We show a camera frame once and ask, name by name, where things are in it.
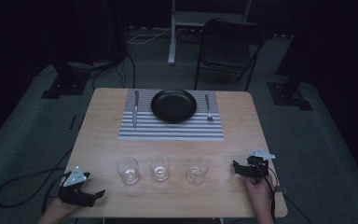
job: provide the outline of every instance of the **knife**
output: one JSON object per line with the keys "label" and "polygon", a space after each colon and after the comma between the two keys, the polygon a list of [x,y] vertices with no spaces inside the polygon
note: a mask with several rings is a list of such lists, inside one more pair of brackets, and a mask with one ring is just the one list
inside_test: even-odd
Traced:
{"label": "knife", "polygon": [[139,92],[135,91],[135,108],[133,108],[132,111],[132,125],[134,129],[136,129],[136,119],[138,116],[138,101],[139,101]]}

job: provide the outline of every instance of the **hand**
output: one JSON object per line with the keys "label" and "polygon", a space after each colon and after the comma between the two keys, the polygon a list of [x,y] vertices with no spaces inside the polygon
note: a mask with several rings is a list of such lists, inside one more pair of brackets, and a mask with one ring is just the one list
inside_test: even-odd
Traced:
{"label": "hand", "polygon": [[[266,176],[267,181],[272,185],[272,176]],[[248,192],[249,199],[254,209],[259,224],[274,223],[270,213],[271,207],[271,190],[266,180],[262,178],[259,183],[254,185],[250,179],[244,178],[245,187]]]}
{"label": "hand", "polygon": [[79,208],[81,208],[81,206],[63,203],[60,198],[54,198],[48,205],[38,224],[58,224]]}

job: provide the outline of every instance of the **striped placemat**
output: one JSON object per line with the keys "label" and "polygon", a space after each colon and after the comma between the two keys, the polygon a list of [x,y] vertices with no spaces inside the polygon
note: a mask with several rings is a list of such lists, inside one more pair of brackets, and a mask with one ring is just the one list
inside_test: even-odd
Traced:
{"label": "striped placemat", "polygon": [[[161,90],[138,89],[139,103],[136,129],[132,125],[135,90],[129,89],[118,139],[223,141],[223,130],[214,91],[188,91],[197,101],[197,111],[190,119],[170,124],[157,118],[150,107],[153,97]],[[206,119],[205,94],[209,96],[213,121]]]}

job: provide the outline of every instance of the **chair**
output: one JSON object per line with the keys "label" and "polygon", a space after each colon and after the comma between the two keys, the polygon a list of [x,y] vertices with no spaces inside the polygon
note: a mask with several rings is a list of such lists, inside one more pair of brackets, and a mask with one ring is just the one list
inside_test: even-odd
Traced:
{"label": "chair", "polygon": [[267,34],[253,23],[213,19],[202,28],[200,53],[194,90],[197,89],[200,69],[239,73],[238,81],[248,70],[245,91],[248,90],[257,62],[257,54],[267,40]]}

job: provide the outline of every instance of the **empty glass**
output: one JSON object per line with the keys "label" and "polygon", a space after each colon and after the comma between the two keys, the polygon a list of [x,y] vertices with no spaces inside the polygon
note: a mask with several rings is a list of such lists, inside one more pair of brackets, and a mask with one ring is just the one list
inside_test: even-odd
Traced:
{"label": "empty glass", "polygon": [[194,184],[201,183],[208,173],[209,164],[205,159],[192,159],[187,166],[187,179]]}
{"label": "empty glass", "polygon": [[170,160],[163,155],[157,155],[149,162],[152,177],[156,181],[164,181],[170,174]]}
{"label": "empty glass", "polygon": [[117,172],[125,184],[134,184],[139,179],[138,161],[133,157],[125,157],[117,163]]}

